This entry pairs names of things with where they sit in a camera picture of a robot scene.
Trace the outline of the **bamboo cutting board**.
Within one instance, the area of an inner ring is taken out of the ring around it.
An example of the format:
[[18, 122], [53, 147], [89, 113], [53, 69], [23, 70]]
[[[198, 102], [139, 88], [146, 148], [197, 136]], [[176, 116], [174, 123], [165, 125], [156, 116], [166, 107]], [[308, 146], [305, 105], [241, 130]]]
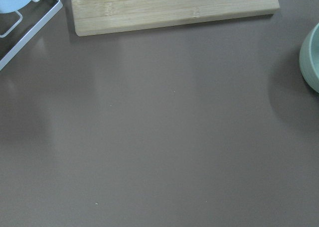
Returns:
[[274, 14], [278, 0], [71, 0], [78, 36]]

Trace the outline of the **green bowl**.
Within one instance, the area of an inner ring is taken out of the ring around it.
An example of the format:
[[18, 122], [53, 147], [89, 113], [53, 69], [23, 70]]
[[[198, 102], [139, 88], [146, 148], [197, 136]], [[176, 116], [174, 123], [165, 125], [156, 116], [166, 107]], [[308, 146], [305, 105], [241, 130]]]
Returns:
[[319, 24], [304, 39], [300, 53], [299, 66], [306, 83], [319, 92]]

